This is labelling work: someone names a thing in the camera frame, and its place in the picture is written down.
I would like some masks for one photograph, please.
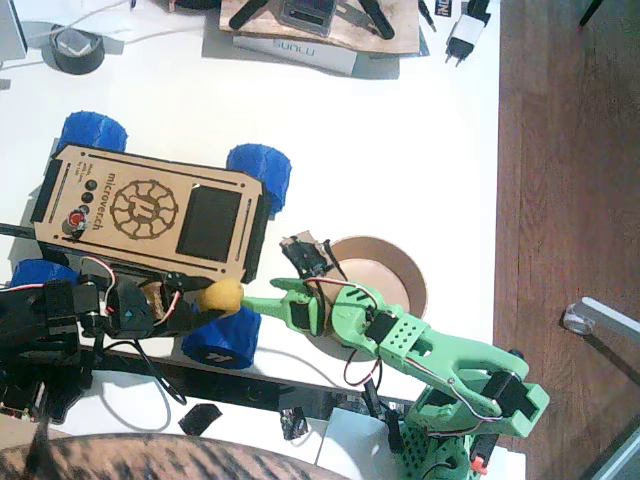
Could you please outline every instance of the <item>yellow foam ball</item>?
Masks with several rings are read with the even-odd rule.
[[[224,310],[224,316],[233,315],[242,306],[244,288],[233,278],[223,278],[198,292],[196,301],[201,312],[207,310]]]

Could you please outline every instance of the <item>white box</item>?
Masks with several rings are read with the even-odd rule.
[[[236,47],[268,53],[276,57],[307,63],[320,68],[351,75],[357,52],[322,43],[300,42],[281,38],[256,38],[236,35]]]

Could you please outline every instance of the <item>red wire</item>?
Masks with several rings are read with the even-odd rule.
[[[27,290],[29,288],[42,288],[44,285],[41,283],[32,283],[29,285],[18,285],[17,287],[3,288],[0,292],[17,292],[18,290]]]
[[[344,365],[344,373],[342,375],[342,378],[344,379],[344,383],[346,383],[351,387],[359,387],[360,385],[364,385],[365,383],[367,383],[369,379],[373,377],[373,373],[376,371],[376,368],[378,368],[378,366],[380,365],[380,360],[381,360],[380,357],[376,359],[376,363],[373,364],[373,368],[371,369],[371,372],[369,372],[369,374],[366,377],[364,377],[362,380],[360,380],[357,383],[351,383],[349,380],[347,380],[347,370],[349,369],[349,365],[351,365],[351,362],[353,361],[353,357],[356,356],[356,353],[358,353],[358,350],[354,348],[353,352],[351,352],[351,355],[349,355],[349,359],[347,360],[347,363],[345,363]]]

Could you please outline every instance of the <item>power adapter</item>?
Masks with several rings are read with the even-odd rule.
[[[456,67],[465,60],[482,34],[482,30],[489,23],[491,14],[487,13],[489,0],[471,0],[467,5],[466,13],[460,15],[460,19],[453,26],[449,41],[447,42],[447,62],[451,57],[458,59]]]

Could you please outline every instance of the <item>blue tire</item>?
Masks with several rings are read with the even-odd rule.
[[[75,112],[67,117],[62,127],[58,148],[68,143],[95,147],[101,150],[124,152],[127,132],[115,120],[95,112]]]
[[[248,143],[229,152],[227,168],[251,175],[267,187],[271,216],[282,210],[287,199],[291,162],[275,148]]]

